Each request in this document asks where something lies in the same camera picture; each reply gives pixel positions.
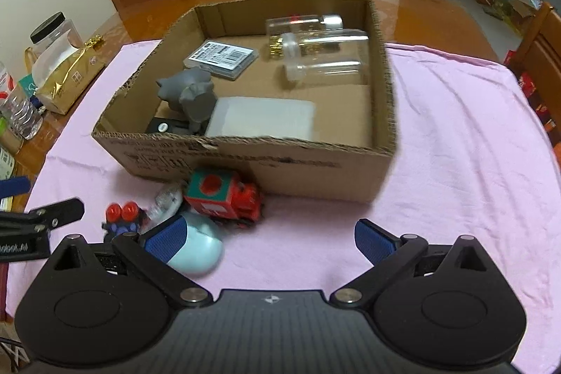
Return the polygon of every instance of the red circle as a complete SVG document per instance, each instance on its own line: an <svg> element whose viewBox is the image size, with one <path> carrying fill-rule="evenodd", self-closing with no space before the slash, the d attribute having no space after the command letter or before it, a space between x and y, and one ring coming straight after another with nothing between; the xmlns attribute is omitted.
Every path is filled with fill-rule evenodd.
<svg viewBox="0 0 561 374"><path fill-rule="evenodd" d="M121 218L121 206L118 203L111 203L106 209L106 221L109 223L117 222Z"/></svg>
<svg viewBox="0 0 561 374"><path fill-rule="evenodd" d="M133 222L137 217L140 208L135 202L127 202L123 206L123 220L127 222Z"/></svg>
<svg viewBox="0 0 561 374"><path fill-rule="evenodd" d="M222 187L222 178L217 175L208 175L199 186L204 195L215 195Z"/></svg>

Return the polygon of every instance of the wooden table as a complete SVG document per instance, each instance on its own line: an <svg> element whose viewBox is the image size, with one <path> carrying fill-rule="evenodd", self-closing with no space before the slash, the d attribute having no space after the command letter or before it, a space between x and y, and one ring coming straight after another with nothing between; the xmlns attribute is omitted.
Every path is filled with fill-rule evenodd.
<svg viewBox="0 0 561 374"><path fill-rule="evenodd" d="M161 39L169 26L193 6L219 1L227 0L158 0L128 8L112 16L96 32L106 40L99 54L109 63L121 46ZM448 0L375 1L381 31L388 42L426 45L449 53L497 61L479 26L458 4ZM39 133L26 142L16 156L18 175L35 179L73 110L64 116L53 113L46 116ZM16 197L13 211L23 211L28 198L29 195Z"/></svg>

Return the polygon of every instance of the gray elephant toy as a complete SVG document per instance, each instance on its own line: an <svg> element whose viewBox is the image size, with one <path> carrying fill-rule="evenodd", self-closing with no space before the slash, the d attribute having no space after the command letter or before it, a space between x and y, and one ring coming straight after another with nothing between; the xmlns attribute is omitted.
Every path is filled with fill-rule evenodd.
<svg viewBox="0 0 561 374"><path fill-rule="evenodd" d="M158 97L172 110L185 113L189 119L189 131L198 133L201 124L210 119L217 101L210 72L193 67L161 78L156 83L160 87Z"/></svg>

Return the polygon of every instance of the black lid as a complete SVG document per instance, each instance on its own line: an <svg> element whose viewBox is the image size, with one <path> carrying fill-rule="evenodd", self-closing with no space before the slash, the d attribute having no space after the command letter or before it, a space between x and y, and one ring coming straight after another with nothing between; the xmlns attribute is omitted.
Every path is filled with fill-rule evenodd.
<svg viewBox="0 0 561 374"><path fill-rule="evenodd" d="M41 26L34 30L29 38L33 43L39 43L64 22L65 16L63 12L55 13L52 17L42 23Z"/></svg>

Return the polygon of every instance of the silver screw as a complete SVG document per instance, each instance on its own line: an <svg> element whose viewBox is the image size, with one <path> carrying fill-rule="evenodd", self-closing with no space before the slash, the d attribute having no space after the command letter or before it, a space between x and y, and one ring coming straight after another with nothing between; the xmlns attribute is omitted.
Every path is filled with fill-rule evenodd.
<svg viewBox="0 0 561 374"><path fill-rule="evenodd" d="M189 303L200 303L201 301L207 299L209 293L199 287L191 287L183 290L179 296L183 301L188 301Z"/></svg>
<svg viewBox="0 0 561 374"><path fill-rule="evenodd" d="M341 303L356 303L361 300L363 294L356 289L339 289L335 292L335 298Z"/></svg>

